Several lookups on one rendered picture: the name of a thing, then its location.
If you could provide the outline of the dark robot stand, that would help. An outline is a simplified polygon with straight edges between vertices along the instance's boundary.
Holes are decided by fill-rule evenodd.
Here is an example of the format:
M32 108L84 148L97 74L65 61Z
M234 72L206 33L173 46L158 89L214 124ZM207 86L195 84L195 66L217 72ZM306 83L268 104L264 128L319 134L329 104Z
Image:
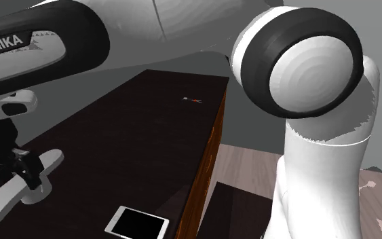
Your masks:
M218 182L196 239L261 239L272 200Z

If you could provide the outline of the dark wooden table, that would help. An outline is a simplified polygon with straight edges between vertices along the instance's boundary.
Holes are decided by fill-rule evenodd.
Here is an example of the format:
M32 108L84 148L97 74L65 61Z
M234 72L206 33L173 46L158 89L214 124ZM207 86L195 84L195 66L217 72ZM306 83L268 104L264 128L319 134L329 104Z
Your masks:
M196 239L228 81L146 70L28 142L64 160L50 195L15 205L0 239L120 239L104 231L120 206L169 219L164 239Z

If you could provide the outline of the white cross-shaped object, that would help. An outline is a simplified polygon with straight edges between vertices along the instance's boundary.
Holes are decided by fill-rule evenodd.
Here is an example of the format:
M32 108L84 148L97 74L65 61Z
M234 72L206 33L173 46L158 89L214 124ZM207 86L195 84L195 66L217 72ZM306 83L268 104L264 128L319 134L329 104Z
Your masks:
M42 153L39 159L44 169L39 175L41 185L35 190L30 190L26 182L18 175L0 187L0 222L19 201L23 204L35 204L50 194L52 185L47 176L60 165L64 155L61 150L52 149Z

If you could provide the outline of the white tablet with black screen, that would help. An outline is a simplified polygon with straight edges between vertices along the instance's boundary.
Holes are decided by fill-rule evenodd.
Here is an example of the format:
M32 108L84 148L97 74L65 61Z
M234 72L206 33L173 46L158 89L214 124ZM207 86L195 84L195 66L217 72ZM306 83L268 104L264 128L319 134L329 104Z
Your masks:
M164 239L170 220L120 206L104 231L121 239Z

